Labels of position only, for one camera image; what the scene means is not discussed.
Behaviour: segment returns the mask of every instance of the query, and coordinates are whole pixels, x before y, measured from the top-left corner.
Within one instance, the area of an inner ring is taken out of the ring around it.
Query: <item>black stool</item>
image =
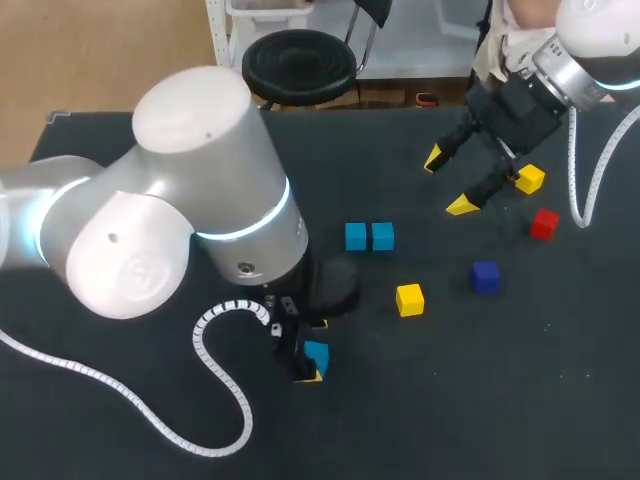
[[[329,102],[349,91],[369,60],[376,30],[384,27],[392,0],[354,0],[344,40],[316,30],[283,30],[254,42],[242,59],[242,76],[253,93],[267,101],[307,107]],[[360,66],[349,40],[360,9],[373,22]]]

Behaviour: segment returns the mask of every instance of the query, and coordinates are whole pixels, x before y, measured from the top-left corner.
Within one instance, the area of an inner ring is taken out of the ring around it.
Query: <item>dark blue cube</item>
[[[500,291],[500,272],[495,262],[476,262],[471,268],[471,286],[481,295]]]

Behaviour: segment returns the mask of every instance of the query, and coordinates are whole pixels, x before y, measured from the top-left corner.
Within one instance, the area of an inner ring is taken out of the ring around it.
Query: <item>white cable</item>
[[[108,385],[116,392],[121,394],[124,398],[129,400],[129,402],[131,402],[138,410],[140,410],[140,412],[147,418],[147,420],[151,423],[151,425],[153,425],[156,430],[158,430],[169,441],[173,442],[178,447],[202,457],[220,458],[231,455],[244,447],[244,445],[249,440],[249,437],[251,436],[251,430],[253,429],[253,415],[251,414],[251,407],[249,406],[247,397],[245,397],[244,393],[242,393],[242,390],[240,390],[240,387],[238,387],[236,382],[227,374],[227,372],[225,372],[222,367],[220,367],[220,365],[218,365],[216,361],[211,358],[211,355],[209,355],[209,352],[207,352],[202,342],[202,335],[207,325],[209,325],[209,322],[211,322],[211,320],[213,320],[214,318],[217,318],[220,315],[232,310],[247,310],[249,312],[252,312],[263,325],[266,326],[269,324],[269,312],[262,305],[250,300],[237,300],[235,302],[226,302],[224,304],[220,303],[212,309],[207,310],[196,323],[196,326],[193,329],[192,336],[193,347],[195,348],[198,357],[200,357],[200,360],[202,360],[207,368],[211,370],[211,372],[216,377],[218,377],[218,379],[229,389],[229,391],[233,394],[236,401],[238,402],[240,409],[242,410],[242,416],[244,418],[244,427],[242,429],[242,433],[235,442],[223,448],[205,448],[185,440],[180,435],[171,430],[167,425],[165,425],[165,423],[160,420],[149,407],[147,407],[147,405],[142,401],[142,399],[140,399],[140,397],[138,397],[135,393],[129,390],[122,383],[118,382],[116,379],[111,378],[109,375],[105,375],[102,372],[98,372],[97,370],[94,370],[93,368],[87,367],[86,365],[78,362],[73,362],[71,360],[65,360],[63,358],[58,358],[52,355],[38,352],[37,350],[27,347],[17,340],[14,340],[1,329],[0,341],[31,358],[35,358],[36,360],[39,360],[41,362],[50,363],[51,365],[55,365],[57,367],[66,368],[67,370],[78,372],[81,375],[94,378],[99,382]]]
[[[631,112],[618,126],[613,133],[607,146],[600,156],[600,160],[596,164],[596,168],[591,177],[591,185],[589,186],[589,193],[587,194],[587,201],[584,207],[584,217],[580,215],[578,210],[578,192],[576,187],[576,143],[578,138],[578,114],[574,107],[569,109],[569,203],[571,205],[571,216],[573,221],[580,228],[587,228],[591,223],[591,217],[593,215],[593,209],[596,205],[596,197],[598,196],[598,189],[604,176],[604,171],[607,168],[607,164],[613,153],[615,152],[618,144],[633,126],[633,124],[640,119],[640,106],[638,106],[633,112]]]

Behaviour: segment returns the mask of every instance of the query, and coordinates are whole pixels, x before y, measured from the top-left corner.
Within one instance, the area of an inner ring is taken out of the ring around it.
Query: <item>black table surface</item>
[[[292,384],[249,315],[209,329],[208,348],[253,406],[241,452],[195,457],[108,387],[0,345],[2,477],[640,478],[638,128],[609,167],[592,227],[580,230],[569,214],[566,130],[531,155],[547,173],[541,191],[507,188],[482,212],[448,215],[490,163],[473,140],[438,176],[422,171],[460,113],[266,115],[314,245],[336,253],[345,222],[390,221],[396,251],[354,255],[359,309],[309,334],[330,345],[323,383]],[[34,159],[75,154],[106,165],[133,144],[130,119],[58,116]],[[582,198],[620,119],[610,106],[580,117]],[[526,234],[541,207],[561,216],[550,243]],[[498,263],[498,296],[470,291],[478,260]],[[401,319],[395,288],[410,283],[422,286],[426,313]],[[51,272],[3,272],[0,326],[122,381],[189,440],[223,446],[241,416],[192,351],[191,330],[234,294],[193,246],[178,293],[129,322],[88,312]]]

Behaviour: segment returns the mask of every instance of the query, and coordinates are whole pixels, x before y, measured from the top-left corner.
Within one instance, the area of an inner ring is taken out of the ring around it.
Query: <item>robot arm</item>
[[[58,157],[0,174],[0,268],[50,266],[89,309],[162,305],[196,233],[227,280],[263,288],[307,251],[305,224],[242,78],[200,67],[149,91],[108,168]]]
[[[567,52],[623,108],[640,104],[640,3],[565,0],[556,20]]]
[[[488,91],[474,86],[458,128],[441,138],[424,168],[435,173],[474,133],[495,152],[493,171],[447,210],[461,215],[481,209],[515,181],[515,162],[533,151],[573,109],[589,110],[607,94],[632,110],[640,104],[640,2],[563,0],[554,35],[534,55],[537,70],[512,74]]]

